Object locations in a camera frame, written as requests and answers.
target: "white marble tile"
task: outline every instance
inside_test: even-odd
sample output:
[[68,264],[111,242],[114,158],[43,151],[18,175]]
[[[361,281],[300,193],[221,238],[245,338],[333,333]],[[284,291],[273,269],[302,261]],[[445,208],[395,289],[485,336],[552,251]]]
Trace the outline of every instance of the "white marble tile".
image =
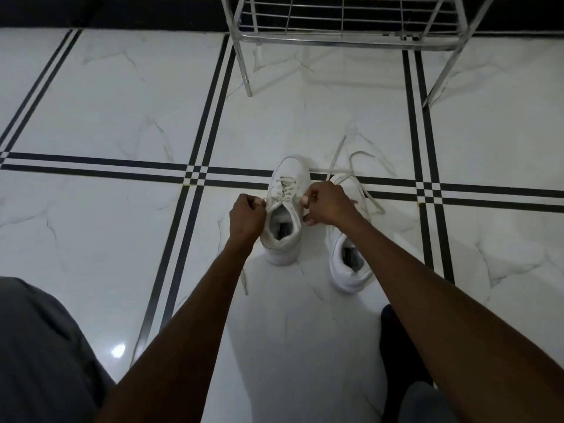
[[179,190],[0,171],[2,275],[58,298],[116,380],[131,362]]
[[66,32],[66,29],[0,28],[0,134]]
[[456,285],[564,366],[564,214],[445,206]]
[[[423,54],[427,89],[447,53]],[[474,38],[431,108],[442,182],[564,189],[564,42]]]
[[[229,236],[229,210],[241,192],[206,187],[180,289],[184,302]],[[384,201],[373,222],[422,259],[415,202]],[[324,227],[305,227],[298,262],[275,267],[259,242],[245,264],[248,295],[237,285],[202,421],[372,421],[384,409],[377,282],[344,296],[327,280]]]
[[402,53],[242,43],[254,95],[235,63],[212,166],[276,169],[299,154],[327,169],[353,158],[358,175],[414,178]]
[[222,38],[85,30],[14,151],[187,163]]

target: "forearm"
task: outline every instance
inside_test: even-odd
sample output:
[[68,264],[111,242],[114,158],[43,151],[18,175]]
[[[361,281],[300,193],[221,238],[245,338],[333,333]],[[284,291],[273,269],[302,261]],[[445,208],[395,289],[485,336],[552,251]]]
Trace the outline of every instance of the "forearm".
[[471,421],[551,421],[564,376],[539,348],[360,216],[340,226],[372,268],[427,369]]
[[246,245],[228,241],[190,297],[110,393],[98,422],[199,422]]

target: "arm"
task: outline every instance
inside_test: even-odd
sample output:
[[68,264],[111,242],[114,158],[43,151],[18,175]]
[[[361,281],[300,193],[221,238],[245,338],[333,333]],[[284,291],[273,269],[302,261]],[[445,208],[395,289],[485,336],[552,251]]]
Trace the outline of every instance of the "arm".
[[237,280],[264,228],[263,204],[239,196],[222,253],[110,392],[97,422],[200,421]]
[[313,184],[304,221],[346,234],[463,421],[560,421],[564,370],[484,306],[372,227],[343,189]]

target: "white shoelace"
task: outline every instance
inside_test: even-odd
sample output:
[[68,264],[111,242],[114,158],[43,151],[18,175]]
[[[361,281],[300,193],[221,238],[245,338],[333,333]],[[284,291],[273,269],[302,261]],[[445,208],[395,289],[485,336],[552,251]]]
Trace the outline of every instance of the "white shoelace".
[[291,202],[296,191],[298,190],[298,183],[291,177],[280,177],[278,184],[271,191],[271,196],[274,200],[280,202]]
[[353,154],[351,154],[349,156],[349,167],[350,170],[340,170],[340,169],[335,169],[335,163],[337,162],[337,159],[339,157],[339,155],[341,154],[341,150],[343,148],[343,145],[345,144],[345,140],[347,139],[347,136],[344,135],[343,139],[341,140],[341,142],[339,142],[339,146],[337,147],[337,151],[335,151],[335,155],[333,156],[333,160],[331,161],[331,166],[329,166],[329,169],[310,169],[311,172],[318,172],[320,174],[327,174],[327,178],[326,180],[329,180],[329,178],[331,178],[332,174],[347,174],[344,177],[341,178],[341,181],[350,178],[352,179],[355,184],[362,190],[363,194],[370,199],[370,202],[372,202],[372,204],[376,207],[377,212],[373,212],[373,213],[368,213],[368,215],[376,215],[376,214],[380,214],[380,215],[384,215],[386,213],[386,210],[382,207],[382,205],[380,205],[376,199],[374,199],[370,193],[363,187],[363,185],[360,183],[360,181],[358,181],[358,178],[355,175],[354,169],[353,169],[353,164],[352,164],[352,160],[353,160],[353,156],[359,155],[359,154],[363,154],[369,157],[374,158],[374,155],[371,155],[370,153],[367,153],[366,151],[355,151]]

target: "black sock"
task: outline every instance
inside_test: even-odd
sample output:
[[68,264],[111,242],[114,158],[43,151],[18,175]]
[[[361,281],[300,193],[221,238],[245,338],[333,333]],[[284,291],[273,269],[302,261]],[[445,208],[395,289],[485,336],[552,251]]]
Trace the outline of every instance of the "black sock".
[[380,354],[387,378],[387,397],[382,423],[396,423],[407,389],[416,381],[432,385],[433,379],[391,305],[384,307],[380,320]]

